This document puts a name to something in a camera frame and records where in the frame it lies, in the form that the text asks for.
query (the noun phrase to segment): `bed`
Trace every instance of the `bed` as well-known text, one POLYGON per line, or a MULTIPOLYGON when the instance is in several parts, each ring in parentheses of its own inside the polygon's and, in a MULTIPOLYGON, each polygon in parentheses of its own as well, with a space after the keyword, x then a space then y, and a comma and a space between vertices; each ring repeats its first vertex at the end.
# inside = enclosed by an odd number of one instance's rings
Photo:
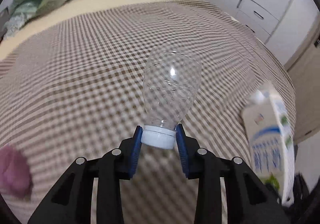
MULTIPOLYGON (((71 0, 0 44, 0 147, 21 150, 33 180, 30 197, 2 196, 22 223, 77 157, 101 157, 143 125, 144 65, 150 50, 164 43, 192 47, 202 61, 198 95, 182 120, 202 147, 251 164, 241 111, 267 80, 283 97, 294 127, 294 88, 283 66, 251 30, 215 5, 71 0)), ((177 148, 143 146, 137 173, 121 183, 121 192, 125 223, 193 222, 197 182, 184 177, 177 148)))

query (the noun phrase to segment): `brown plaid blanket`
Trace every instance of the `brown plaid blanket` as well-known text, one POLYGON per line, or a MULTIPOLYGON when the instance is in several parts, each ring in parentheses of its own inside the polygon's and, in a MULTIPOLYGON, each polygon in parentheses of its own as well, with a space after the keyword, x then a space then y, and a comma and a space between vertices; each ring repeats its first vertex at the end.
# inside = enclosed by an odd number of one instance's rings
MULTIPOLYGON (((182 120, 202 147, 250 164, 240 113, 266 80, 284 98, 294 127, 286 71, 216 6, 172 0, 79 15, 30 37, 0 64, 0 147, 22 150, 33 180, 24 200, 2 191, 22 223, 77 157, 101 157, 143 125, 143 69, 150 50, 165 43, 191 47, 202 62, 200 89, 182 120)), ((121 192, 125 223, 193 223, 197 181, 184 177, 177 149, 143 146, 121 192)), ((221 192, 226 222, 223 182, 221 192)), ((93 198, 95 213, 96 185, 93 198)))

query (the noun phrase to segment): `pink cloth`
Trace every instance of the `pink cloth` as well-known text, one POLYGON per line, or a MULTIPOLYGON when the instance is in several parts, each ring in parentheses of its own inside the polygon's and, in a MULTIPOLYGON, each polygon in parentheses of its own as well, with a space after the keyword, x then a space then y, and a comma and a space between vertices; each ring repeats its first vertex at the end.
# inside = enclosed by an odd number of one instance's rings
POLYGON ((27 159, 21 152, 6 145, 0 149, 0 187, 17 197, 30 191, 31 175, 27 159))

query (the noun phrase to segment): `milk carton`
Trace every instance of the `milk carton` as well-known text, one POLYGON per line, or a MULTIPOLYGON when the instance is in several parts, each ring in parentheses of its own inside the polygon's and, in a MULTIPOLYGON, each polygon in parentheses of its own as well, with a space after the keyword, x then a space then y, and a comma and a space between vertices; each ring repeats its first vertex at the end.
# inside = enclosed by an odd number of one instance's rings
POLYGON ((270 82, 252 96, 242 112, 252 169, 263 183, 270 183, 284 203, 294 182, 294 148, 283 99, 270 82))

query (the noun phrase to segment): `upside-down plastic bottle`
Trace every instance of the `upside-down plastic bottle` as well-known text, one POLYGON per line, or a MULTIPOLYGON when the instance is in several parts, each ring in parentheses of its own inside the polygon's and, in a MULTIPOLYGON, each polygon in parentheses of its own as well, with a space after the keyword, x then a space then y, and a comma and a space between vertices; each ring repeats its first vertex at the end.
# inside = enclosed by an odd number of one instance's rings
POLYGON ((143 97, 148 114, 141 142, 172 149, 176 125, 189 111, 201 81, 201 62, 189 47, 155 47, 144 71, 143 97))

